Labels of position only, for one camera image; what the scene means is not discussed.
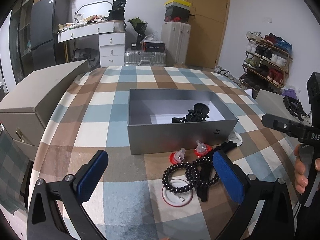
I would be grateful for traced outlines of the person's right hand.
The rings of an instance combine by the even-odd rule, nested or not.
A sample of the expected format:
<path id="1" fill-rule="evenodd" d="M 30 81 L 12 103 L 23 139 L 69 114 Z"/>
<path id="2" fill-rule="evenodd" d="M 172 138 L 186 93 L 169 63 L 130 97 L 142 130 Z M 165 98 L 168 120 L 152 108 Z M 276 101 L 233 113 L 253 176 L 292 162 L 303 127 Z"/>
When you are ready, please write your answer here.
<path id="1" fill-rule="evenodd" d="M 295 160 L 295 189 L 299 194 L 303 194 L 309 183 L 308 178 L 305 176 L 306 166 L 301 161 L 300 153 L 303 148 L 302 144 L 299 144 L 295 147 L 294 155 L 296 156 Z"/>

